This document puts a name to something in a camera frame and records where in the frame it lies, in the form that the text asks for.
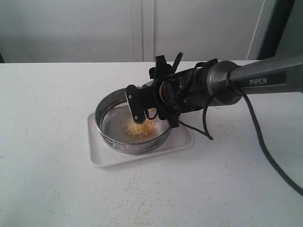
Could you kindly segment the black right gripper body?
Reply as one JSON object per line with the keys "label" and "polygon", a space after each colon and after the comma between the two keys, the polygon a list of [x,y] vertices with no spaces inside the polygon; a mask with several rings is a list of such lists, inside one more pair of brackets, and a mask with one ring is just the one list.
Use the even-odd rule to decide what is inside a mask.
{"label": "black right gripper body", "polygon": [[173,92],[179,91],[180,76],[154,76],[151,84],[137,88],[137,118],[153,118],[148,109],[156,108],[159,118],[179,118],[180,110],[174,101]]}

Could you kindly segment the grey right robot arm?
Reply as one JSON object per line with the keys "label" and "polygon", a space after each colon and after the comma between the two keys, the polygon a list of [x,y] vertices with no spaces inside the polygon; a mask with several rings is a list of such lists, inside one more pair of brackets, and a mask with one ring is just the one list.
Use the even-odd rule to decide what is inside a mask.
{"label": "grey right robot arm", "polygon": [[152,108],[162,120],[177,119],[180,114],[207,106],[235,104],[241,92],[270,94],[303,89],[301,53],[274,56],[244,66],[213,59],[177,71],[180,59],[177,57],[169,65],[164,56],[157,57],[155,67],[149,70],[151,82],[127,94],[135,122],[144,122]]}

